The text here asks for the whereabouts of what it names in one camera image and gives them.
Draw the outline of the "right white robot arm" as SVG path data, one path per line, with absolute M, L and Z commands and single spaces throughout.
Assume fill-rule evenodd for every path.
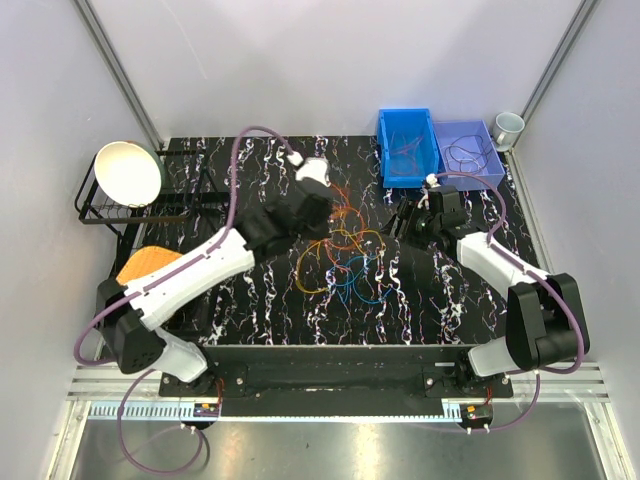
M 420 250 L 437 245 L 507 302 L 504 335 L 470 348 L 457 361 L 453 375 L 460 393 L 476 396 L 503 374 L 564 374 L 581 366 L 590 339 L 576 280 L 552 275 L 507 250 L 467 219 L 454 187 L 435 186 L 419 201 L 402 200 L 382 232 Z

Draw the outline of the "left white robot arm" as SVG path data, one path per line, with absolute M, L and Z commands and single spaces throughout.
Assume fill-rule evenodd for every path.
M 238 214 L 196 249 L 127 284 L 115 278 L 97 288 L 93 326 L 126 375 L 158 370 L 179 379 L 196 396 L 215 386 L 216 372 L 202 349 L 164 327 L 184 305 L 218 284 L 278 257 L 300 239 L 324 239 L 334 196 L 304 183 L 286 196 Z

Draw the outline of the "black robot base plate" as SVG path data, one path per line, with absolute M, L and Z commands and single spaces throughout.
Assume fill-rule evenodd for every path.
M 473 380 L 467 347 L 214 346 L 192 383 L 164 374 L 162 397 L 222 396 L 225 420 L 453 421 L 455 400 L 510 399 L 504 375 Z

